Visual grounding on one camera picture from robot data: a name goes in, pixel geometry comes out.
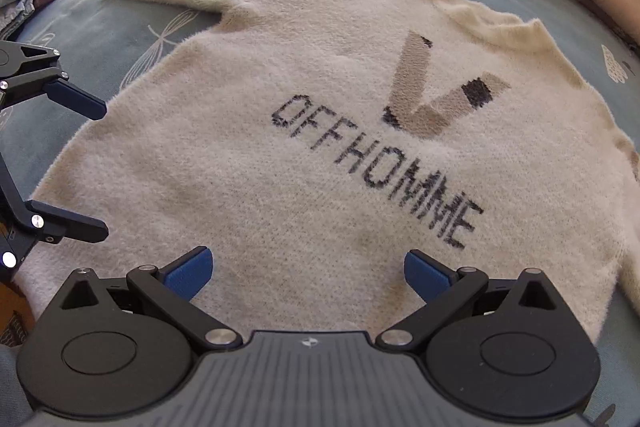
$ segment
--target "white fuzzy sweater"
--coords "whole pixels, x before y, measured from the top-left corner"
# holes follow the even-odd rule
[[[638,155],[539,20],[468,0],[146,0],[221,11],[65,147],[35,198],[102,244],[41,245],[40,313],[78,266],[120,277],[197,245],[196,304],[253,328],[376,334],[421,302],[418,248],[540,267],[592,338],[616,279],[636,305]]]

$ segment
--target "floral pattern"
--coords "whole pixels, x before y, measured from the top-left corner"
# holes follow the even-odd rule
[[[616,84],[624,84],[629,78],[624,68],[620,66],[616,57],[613,56],[613,53],[611,53],[609,48],[604,44],[602,45],[602,53],[604,54],[604,64],[607,67],[607,74],[609,75],[609,78],[611,78],[611,80]]]

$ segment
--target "bed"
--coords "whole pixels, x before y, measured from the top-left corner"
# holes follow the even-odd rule
[[[640,142],[640,59],[577,0],[475,0],[524,20],[539,18],[582,76],[604,97],[616,123]],[[54,47],[71,81],[113,98],[174,46],[218,22],[215,14],[129,0],[57,0],[23,29],[22,42]],[[611,76],[607,61],[626,78]],[[42,115],[34,120],[33,113]],[[0,115],[0,150],[27,198],[84,118],[34,99]],[[602,375],[586,415],[597,426],[640,421],[640,321],[617,291],[597,347]]]

